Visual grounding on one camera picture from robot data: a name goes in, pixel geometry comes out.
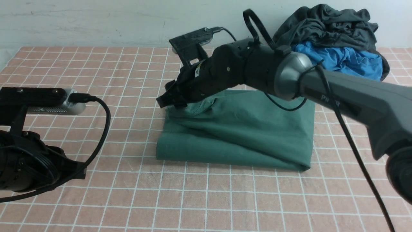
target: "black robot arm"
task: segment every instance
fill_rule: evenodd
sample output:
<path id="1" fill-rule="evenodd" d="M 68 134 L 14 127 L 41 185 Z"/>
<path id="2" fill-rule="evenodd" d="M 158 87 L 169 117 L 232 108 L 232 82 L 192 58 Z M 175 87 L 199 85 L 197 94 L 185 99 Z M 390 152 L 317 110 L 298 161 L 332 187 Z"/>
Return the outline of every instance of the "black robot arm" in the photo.
<path id="1" fill-rule="evenodd" d="M 179 53 L 192 45 L 191 33 L 170 40 Z M 275 49 L 253 39 L 217 47 L 211 57 L 184 66 L 157 98 L 160 107 L 185 107 L 236 85 L 246 84 L 283 100 L 305 97 L 366 126 L 375 160 L 389 156 L 386 171 L 396 191 L 412 204 L 412 88 L 322 70 L 288 46 Z M 323 83 L 333 90 L 331 104 Z"/>

